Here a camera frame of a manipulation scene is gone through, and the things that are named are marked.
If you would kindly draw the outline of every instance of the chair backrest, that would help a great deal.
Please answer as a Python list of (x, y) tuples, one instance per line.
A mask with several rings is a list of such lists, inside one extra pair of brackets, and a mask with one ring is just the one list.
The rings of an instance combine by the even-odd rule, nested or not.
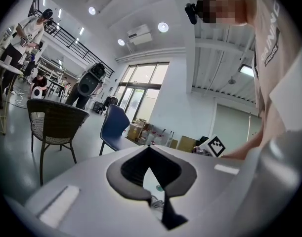
[(43, 138), (73, 138), (80, 125), (89, 117), (89, 113), (66, 104), (45, 99), (27, 101), (30, 122), (32, 113), (44, 113)]
[(102, 125), (100, 137), (121, 136), (123, 131), (129, 126), (130, 121), (124, 110), (116, 105), (110, 105), (107, 110), (105, 121)]

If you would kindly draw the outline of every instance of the fluorescent light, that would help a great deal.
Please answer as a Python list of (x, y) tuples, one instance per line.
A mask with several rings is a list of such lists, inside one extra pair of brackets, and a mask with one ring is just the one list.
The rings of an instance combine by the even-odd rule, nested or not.
[(119, 44), (119, 45), (125, 45), (125, 42), (124, 42), (123, 39), (118, 39), (118, 44)]
[(91, 15), (95, 15), (96, 14), (96, 9), (94, 7), (89, 7), (88, 11), (89, 11), (89, 13)]
[(247, 75), (249, 75), (251, 77), (254, 77), (253, 69), (250, 66), (247, 66), (247, 65), (243, 64), (239, 71), (241, 73), (244, 73), (244, 74), (247, 74)]
[(80, 30), (80, 35), (83, 34), (83, 31), (84, 31), (84, 30), (85, 30), (84, 27), (82, 27), (81, 30)]
[(161, 22), (158, 25), (158, 29), (160, 30), (160, 32), (166, 33), (169, 30), (169, 26), (165, 22)]

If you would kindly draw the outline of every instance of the air conditioner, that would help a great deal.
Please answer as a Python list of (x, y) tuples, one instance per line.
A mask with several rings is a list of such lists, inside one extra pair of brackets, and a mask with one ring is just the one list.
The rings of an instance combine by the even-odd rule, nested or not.
[(128, 31), (128, 38), (134, 45), (139, 45), (152, 41), (152, 35), (147, 25), (139, 26), (133, 30)]

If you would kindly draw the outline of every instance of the brown rattan chair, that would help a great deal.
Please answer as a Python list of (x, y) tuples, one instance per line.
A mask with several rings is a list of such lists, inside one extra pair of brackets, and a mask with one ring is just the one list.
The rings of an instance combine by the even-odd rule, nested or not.
[(40, 156), (40, 184), (43, 184), (43, 156), (50, 145), (59, 145), (71, 150), (74, 163), (76, 162), (72, 140), (80, 125), (89, 117), (89, 113), (69, 105), (45, 99), (27, 101), (31, 122), (33, 153), (33, 136), (42, 141)]

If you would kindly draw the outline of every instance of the shiny floor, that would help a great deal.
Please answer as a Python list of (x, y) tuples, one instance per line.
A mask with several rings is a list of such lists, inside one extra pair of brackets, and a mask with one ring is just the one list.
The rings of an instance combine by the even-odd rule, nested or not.
[[(14, 106), (16, 99), (20, 99), (18, 94), (10, 96), (10, 103), (7, 110), (6, 135), (0, 133), (0, 189), (7, 195), (24, 202), (40, 188), (39, 163), (41, 141), (34, 138), (34, 152), (31, 153), (31, 130), (28, 111), (25, 109), (27, 101), (27, 90), (29, 86), (21, 79), (15, 82), (14, 90), (24, 92), (23, 100), (19, 105)], [(59, 101), (56, 93), (50, 95), (50, 100)], [(102, 140), (100, 130), (104, 121), (104, 116), (86, 109), (90, 113), (89, 118), (79, 128), (73, 140), (75, 156), (78, 162), (90, 160), (99, 156)], [(112, 153), (108, 146), (104, 147), (103, 154)], [(43, 160), (43, 183), (46, 185), (51, 179), (60, 175), (67, 169), (74, 166), (71, 152), (59, 146), (50, 146), (44, 154)], [(156, 190), (157, 180), (151, 171), (145, 176), (144, 187), (155, 194), (159, 199), (164, 198), (164, 192)]]

